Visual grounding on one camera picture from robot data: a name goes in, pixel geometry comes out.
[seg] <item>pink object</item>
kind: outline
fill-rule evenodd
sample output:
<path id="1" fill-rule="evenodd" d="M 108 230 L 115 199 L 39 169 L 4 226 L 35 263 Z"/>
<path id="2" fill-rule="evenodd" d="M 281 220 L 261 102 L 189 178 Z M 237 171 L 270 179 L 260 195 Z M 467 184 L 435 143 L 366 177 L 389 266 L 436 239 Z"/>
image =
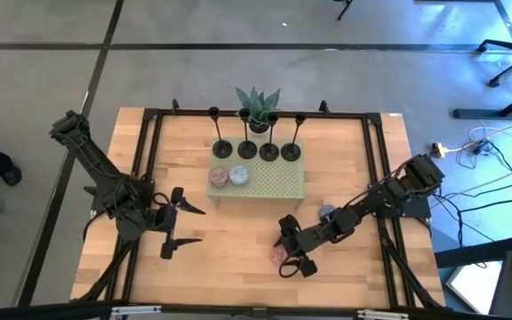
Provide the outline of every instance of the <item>pink object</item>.
<path id="1" fill-rule="evenodd" d="M 270 260 L 276 267 L 280 267 L 287 257 L 288 254 L 281 244 L 273 247 L 270 251 Z"/>
<path id="2" fill-rule="evenodd" d="M 227 184 L 228 172 L 221 168 L 212 169 L 209 173 L 209 181 L 214 187 L 222 187 Z"/>

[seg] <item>desk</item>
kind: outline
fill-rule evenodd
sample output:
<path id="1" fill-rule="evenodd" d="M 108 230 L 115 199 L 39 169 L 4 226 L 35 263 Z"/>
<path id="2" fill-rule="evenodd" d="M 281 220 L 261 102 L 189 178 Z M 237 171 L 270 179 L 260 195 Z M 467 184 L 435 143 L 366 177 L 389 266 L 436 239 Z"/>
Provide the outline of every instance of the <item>desk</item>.
<path id="1" fill-rule="evenodd" d="M 122 172 L 132 168 L 143 113 L 143 108 L 119 110 L 108 157 Z M 390 166 L 396 168 L 411 155 L 404 121 L 398 114 L 382 114 L 381 118 Z M 294 214 L 304 228 L 318 222 L 317 212 L 323 204 L 343 205 L 367 188 L 369 165 L 361 121 L 308 117 L 301 126 L 298 139 L 305 145 L 306 198 L 297 211 L 292 203 L 275 201 L 272 205 L 271 200 L 234 198 L 222 199 L 216 208 L 206 196 L 211 146 L 217 134 L 214 123 L 208 116 L 163 116 L 162 123 L 153 171 L 156 192 L 170 194 L 173 187 L 184 187 L 187 200 L 207 214 L 180 212 L 175 238 L 200 237 L 203 241 L 180 247 L 172 260 L 161 260 L 165 234 L 146 232 L 138 252 L 132 302 L 388 308 L 380 240 L 373 217 L 365 217 L 355 234 L 340 244 L 325 244 L 311 252 L 309 256 L 319 269 L 312 277 L 304 279 L 298 274 L 283 279 L 268 258 L 279 236 L 278 219 L 285 214 Z M 238 118 L 223 116 L 219 123 L 223 135 L 244 136 Z M 153 123 L 149 126 L 146 146 L 151 141 Z M 291 118 L 280 118 L 274 137 L 292 137 L 294 129 Z M 370 129 L 376 145 L 374 127 Z M 374 155 L 382 178 L 376 148 Z M 141 159 L 142 171 L 147 158 L 148 148 Z M 443 304 L 428 230 L 414 219 L 402 219 L 402 228 L 409 265 L 434 299 Z M 86 293 L 98 279 L 112 258 L 115 242 L 114 221 L 107 217 L 97 219 L 88 230 L 72 298 Z M 118 274 L 117 298 L 121 296 L 125 269 L 123 265 Z M 394 278 L 398 299 L 404 304 L 396 266 Z"/>

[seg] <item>succulent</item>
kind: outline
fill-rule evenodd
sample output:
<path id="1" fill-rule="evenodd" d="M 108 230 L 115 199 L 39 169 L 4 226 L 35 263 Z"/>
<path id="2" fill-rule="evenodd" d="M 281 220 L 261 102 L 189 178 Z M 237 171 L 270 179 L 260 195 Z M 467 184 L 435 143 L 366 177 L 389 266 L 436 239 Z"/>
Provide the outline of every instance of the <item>succulent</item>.
<path id="1" fill-rule="evenodd" d="M 236 88 L 236 94 L 243 108 L 250 110 L 249 122 L 257 127 L 268 125 L 268 114 L 276 110 L 277 102 L 280 100 L 280 89 L 264 99 L 264 92 L 258 94 L 253 87 L 250 91 L 250 97 L 242 90 Z"/>

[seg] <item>potted plant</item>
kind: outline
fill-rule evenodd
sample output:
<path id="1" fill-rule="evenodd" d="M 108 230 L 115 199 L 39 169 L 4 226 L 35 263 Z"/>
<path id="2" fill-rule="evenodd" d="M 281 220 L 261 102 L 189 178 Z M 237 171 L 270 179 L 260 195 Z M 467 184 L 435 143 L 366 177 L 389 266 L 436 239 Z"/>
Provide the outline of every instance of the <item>potted plant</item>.
<path id="1" fill-rule="evenodd" d="M 281 88 L 264 99 L 264 92 L 258 94 L 254 87 L 250 91 L 250 96 L 236 88 L 236 94 L 242 107 L 250 110 L 248 128 L 253 138 L 267 138 L 269 136 L 268 114 L 276 110 L 277 102 L 280 100 L 280 90 Z"/>

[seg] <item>concrete floor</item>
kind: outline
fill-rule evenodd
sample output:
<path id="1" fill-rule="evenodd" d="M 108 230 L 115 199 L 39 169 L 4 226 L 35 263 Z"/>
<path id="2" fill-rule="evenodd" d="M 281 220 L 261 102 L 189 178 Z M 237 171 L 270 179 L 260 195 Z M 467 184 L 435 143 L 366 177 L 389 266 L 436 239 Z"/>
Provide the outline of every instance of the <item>concrete floor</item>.
<path id="1" fill-rule="evenodd" d="M 512 18 L 512 2 L 504 2 Z M 0 0 L 0 42 L 101 43 L 114 0 L 13 2 Z M 341 22 L 342 4 L 317 0 L 126 0 L 114 43 L 342 43 L 478 44 L 510 40 L 494 4 L 355 1 Z M 97 51 L 0 51 L 0 149 L 23 169 L 24 181 L 0 180 L 0 308 L 17 290 L 44 218 L 63 147 L 48 138 L 51 124 L 79 110 Z M 110 51 L 90 121 L 92 136 L 108 147 L 119 107 L 237 108 L 234 87 L 271 92 L 282 87 L 279 107 L 404 114 L 413 153 L 435 141 L 449 148 L 467 142 L 475 120 L 454 120 L 455 108 L 503 108 L 512 101 L 512 74 L 496 89 L 484 84 L 512 64 L 512 52 L 320 52 L 320 51 Z M 506 121 L 485 121 L 504 127 Z M 512 138 L 496 144 L 512 164 Z M 444 192 L 472 187 L 507 172 L 481 157 L 477 169 L 454 156 L 436 161 Z M 512 182 L 506 179 L 496 186 Z M 68 300 L 82 228 L 91 199 L 90 179 L 75 166 L 52 237 L 34 303 Z M 458 197 L 460 208 L 512 198 L 512 189 L 477 199 Z M 512 204 L 469 212 L 465 221 L 494 239 L 512 236 Z M 455 238 L 457 222 L 441 207 L 432 226 Z M 465 244 L 487 241 L 470 230 Z"/>

